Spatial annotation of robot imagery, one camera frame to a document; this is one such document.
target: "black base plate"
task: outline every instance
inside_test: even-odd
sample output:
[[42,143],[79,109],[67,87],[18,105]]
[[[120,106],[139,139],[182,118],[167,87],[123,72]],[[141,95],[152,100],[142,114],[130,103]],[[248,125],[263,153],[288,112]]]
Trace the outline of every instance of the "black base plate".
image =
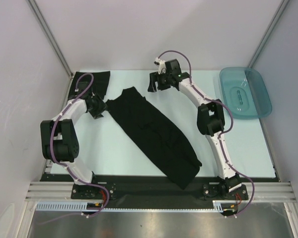
[[[101,186],[107,188],[109,192],[109,199],[115,199],[116,186],[114,183],[100,184]],[[71,199],[102,199],[102,194],[100,194],[100,188],[88,185],[77,185],[74,184],[72,187]]]
[[242,184],[238,189],[227,193],[221,194],[218,184],[204,184],[203,195],[205,200],[232,200],[236,201],[236,194],[238,194],[242,200],[248,200],[248,193],[246,185]]

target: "blue tray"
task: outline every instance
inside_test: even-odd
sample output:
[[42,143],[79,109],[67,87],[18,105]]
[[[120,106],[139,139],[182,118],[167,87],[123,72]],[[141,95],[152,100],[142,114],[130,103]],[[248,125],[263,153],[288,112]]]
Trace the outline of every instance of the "blue tray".
[[259,72],[246,67],[228,67],[220,72],[224,103],[237,119],[263,118],[272,104]]

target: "black fabric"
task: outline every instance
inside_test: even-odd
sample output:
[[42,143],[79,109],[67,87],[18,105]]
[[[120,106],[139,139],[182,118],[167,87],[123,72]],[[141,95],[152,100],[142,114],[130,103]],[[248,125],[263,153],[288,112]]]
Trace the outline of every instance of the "black fabric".
[[[76,72],[73,78],[73,82],[70,88],[69,97],[70,95],[75,95],[75,85],[79,77],[81,77],[85,72]],[[109,83],[110,71],[106,72],[99,72],[99,73],[91,73],[94,76],[94,82],[92,84],[93,92],[96,92],[101,99],[104,99],[107,87]],[[90,77],[84,77],[80,80],[80,82],[90,82]]]
[[106,102],[110,115],[145,155],[180,188],[199,172],[201,162],[185,135],[135,87]]

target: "table surface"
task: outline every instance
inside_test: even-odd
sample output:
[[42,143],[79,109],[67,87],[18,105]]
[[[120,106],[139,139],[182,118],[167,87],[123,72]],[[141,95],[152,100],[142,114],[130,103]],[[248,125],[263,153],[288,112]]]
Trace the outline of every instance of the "table surface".
[[[202,162],[198,177],[216,177],[217,167],[211,147],[196,126],[197,109],[192,102],[175,88],[156,93],[147,92],[148,70],[111,71],[107,95],[115,99],[125,88],[136,87],[147,101],[157,107],[182,130]],[[210,97],[220,98],[220,71],[193,71],[192,78]],[[230,119],[225,114],[225,129]],[[94,120],[84,114],[76,123],[79,141],[79,156],[97,175],[165,176],[133,143],[108,112]],[[258,119],[234,120],[232,131],[225,135],[227,148],[234,166],[254,178],[274,178],[275,172]],[[53,165],[52,174],[66,174],[58,165]]]

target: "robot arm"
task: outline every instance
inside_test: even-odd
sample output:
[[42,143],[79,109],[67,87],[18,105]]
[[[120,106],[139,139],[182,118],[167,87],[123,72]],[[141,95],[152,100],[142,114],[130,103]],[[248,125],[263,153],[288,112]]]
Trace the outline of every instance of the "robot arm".
[[156,83],[158,90],[165,90],[173,86],[191,100],[198,109],[197,126],[199,131],[206,136],[212,148],[225,193],[240,188],[242,184],[239,175],[228,166],[228,163],[232,165],[232,162],[224,136],[219,137],[225,124],[223,107],[199,89],[190,79],[188,73],[181,72],[179,62],[176,59],[163,61],[156,58],[155,64],[159,65],[158,72],[150,74],[148,91],[156,92]]
[[[85,82],[82,82],[81,87],[78,85],[80,90],[77,90],[74,95],[70,95],[69,98],[75,98],[85,88],[85,84]],[[106,104],[90,89],[81,99],[68,100],[67,105],[61,110],[61,112],[66,112],[62,114],[62,118],[59,120],[53,135],[53,151],[55,158],[58,162],[66,165],[70,169],[73,173],[71,174],[72,177],[75,175],[85,183],[93,183],[95,176],[79,157],[79,144],[74,125],[83,114],[89,112],[93,118],[96,119],[101,117],[101,113],[106,109]],[[41,122],[42,152],[45,159],[52,160],[50,139],[53,125],[59,115],[60,114],[51,120]],[[73,178],[75,184],[82,185],[75,177]]]

